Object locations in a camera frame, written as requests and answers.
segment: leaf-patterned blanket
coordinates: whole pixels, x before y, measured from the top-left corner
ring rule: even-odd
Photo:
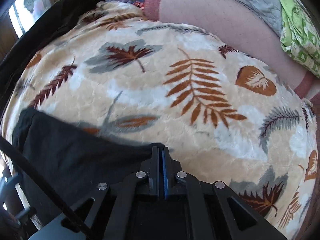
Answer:
[[[226,182],[288,239],[303,223],[318,162],[311,104],[203,29],[99,3],[28,64],[3,117],[7,140],[28,106],[122,144],[167,145],[183,170]]]

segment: brown leaf print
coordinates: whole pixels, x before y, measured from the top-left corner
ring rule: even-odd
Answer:
[[[274,83],[254,66],[244,66],[239,70],[236,85],[269,97],[277,91]]]
[[[27,89],[27,87],[30,87],[31,89],[35,90],[34,86],[31,84],[31,79],[30,78],[21,78],[19,79],[19,81],[17,82],[17,85],[14,89],[14,97],[18,97],[22,94],[22,92]]]
[[[132,19],[132,18],[136,18],[136,17],[141,17],[141,15],[140,14],[135,14],[135,13],[124,13],[124,14],[117,15],[117,16],[112,17],[112,18],[104,19],[95,27],[98,28],[98,27],[108,26],[111,23],[118,23],[120,21]]]
[[[306,175],[305,175],[304,181],[316,178],[317,167],[318,167],[318,153],[316,150],[313,150],[309,157],[309,166],[306,169]]]
[[[279,221],[279,228],[284,228],[285,226],[287,226],[290,222],[290,220],[293,220],[293,215],[295,214],[295,212],[297,212],[299,210],[299,208],[301,208],[301,204],[299,204],[299,197],[298,197],[298,189],[296,191],[296,193],[294,194],[291,203],[288,205],[286,211],[284,212],[283,216],[281,217],[280,221]]]
[[[41,60],[41,50],[39,50],[33,58],[30,60],[29,64],[26,66],[26,69],[33,67],[34,65],[38,64]]]
[[[111,31],[111,30],[116,31],[117,29],[128,28],[128,26],[125,26],[123,22],[112,22],[107,25],[101,23],[97,27],[101,27],[101,26],[106,26],[107,31]]]
[[[73,75],[73,70],[77,68],[73,63],[70,66],[64,66],[54,79],[49,84],[45,85],[44,88],[36,95],[35,99],[31,101],[29,106],[37,108],[46,98],[49,97],[50,93],[53,95],[57,87],[59,88],[63,81],[66,82],[68,77]]]
[[[268,154],[268,141],[270,135],[276,130],[290,129],[300,123],[299,112],[286,107],[274,107],[271,113],[263,119],[260,127],[260,146]]]
[[[89,58],[85,63],[96,65],[90,69],[90,73],[104,73],[136,61],[144,73],[145,69],[139,59],[155,53],[161,48],[161,45],[146,45],[144,40],[131,41],[126,44],[107,42],[99,49],[98,55]]]
[[[196,108],[193,110],[192,115],[191,115],[191,124],[194,123],[194,121],[198,118],[201,110],[201,104],[199,103]]]
[[[156,116],[142,116],[139,118],[131,118],[127,120],[121,120],[116,122],[116,126],[127,128],[127,127],[139,127],[141,125],[147,125],[150,121],[156,120]]]
[[[254,195],[252,192],[248,195],[246,191],[244,191],[243,195],[239,194],[239,196],[263,217],[269,213],[271,207],[276,210],[275,216],[277,216],[278,209],[275,206],[275,203],[280,196],[283,186],[284,184],[280,182],[279,184],[274,185],[274,187],[271,187],[270,192],[268,193],[269,183],[267,183],[267,185],[263,185],[262,187],[262,197],[257,193]]]
[[[208,109],[206,108],[203,113],[203,122],[207,123],[208,120]]]
[[[100,129],[98,128],[83,128],[82,130],[93,135],[97,134],[100,131]]]
[[[101,9],[91,10],[83,15],[83,18],[80,20],[80,22],[87,25],[89,23],[95,22],[106,14],[107,12],[101,11]]]
[[[172,64],[170,68],[174,69],[170,70],[166,75],[175,74],[175,76],[163,83],[166,85],[180,82],[166,95],[169,97],[181,92],[171,104],[171,107],[177,106],[189,97],[187,104],[181,111],[181,115],[184,115],[196,104],[191,114],[191,124],[197,120],[202,110],[203,122],[206,124],[208,116],[210,116],[215,127],[218,125],[218,118],[227,128],[229,127],[228,118],[238,121],[247,119],[245,116],[237,114],[237,110],[232,109],[231,105],[228,104],[228,100],[224,98],[225,94],[218,90],[221,86],[216,83],[219,79],[212,76],[218,74],[217,71],[212,70],[215,68],[212,65],[213,62],[199,58],[191,59],[186,52],[182,49],[179,50],[187,59]]]
[[[218,47],[218,51],[220,52],[221,56],[223,56],[226,59],[226,55],[229,52],[239,52],[238,50],[234,49],[233,47],[229,45],[222,45]]]

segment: black metal mount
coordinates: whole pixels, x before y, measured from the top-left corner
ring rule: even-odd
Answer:
[[[222,181],[205,183],[182,171],[167,147],[153,147],[140,171],[121,183],[101,182],[67,211],[52,188],[43,190],[62,214],[30,240],[286,240]]]
[[[0,177],[0,236],[5,237],[5,239],[27,239],[29,235],[25,226],[31,217],[36,214],[36,209],[30,207],[13,216],[3,207],[9,193],[15,190],[15,185],[21,181],[22,176],[20,174],[15,174],[9,178],[6,176]]]

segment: orange fern leaf print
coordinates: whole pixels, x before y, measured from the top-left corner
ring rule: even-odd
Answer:
[[[203,122],[206,124],[211,119],[212,124],[217,127],[219,119],[228,128],[228,119],[245,120],[244,115],[237,114],[237,110],[232,109],[225,99],[225,94],[220,91],[221,86],[217,83],[219,79],[213,75],[218,74],[214,70],[215,66],[212,61],[201,58],[190,58],[189,55],[179,49],[186,57],[170,67],[166,75],[174,75],[172,78],[164,82],[164,85],[179,82],[166,95],[167,97],[177,93],[181,93],[172,102],[171,107],[186,100],[186,104],[181,111],[181,115],[186,114],[193,108],[190,121],[193,124],[200,113],[203,111]]]
[[[107,19],[105,19],[105,20],[102,20],[102,21],[97,25],[97,27],[105,26],[105,25],[110,24],[110,23],[120,22],[120,21],[132,19],[132,18],[136,18],[136,17],[142,17],[142,15],[141,15],[141,14],[136,14],[136,13],[124,13],[124,14],[120,14],[120,15],[114,16],[114,17],[112,17],[112,18],[107,18]]]
[[[123,22],[115,22],[115,23],[110,23],[106,26],[106,29],[108,31],[111,31],[111,30],[117,30],[118,28],[127,28],[127,26],[125,26],[123,24]]]

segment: black cable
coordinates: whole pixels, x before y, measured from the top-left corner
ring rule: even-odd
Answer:
[[[89,227],[73,212],[73,210],[63,201],[63,199],[55,192],[50,184],[40,175],[36,169],[30,164],[16,148],[14,148],[7,140],[0,136],[0,150],[11,158],[51,199],[51,201],[62,211],[63,214],[74,225],[87,236],[89,239],[94,239],[93,233]]]

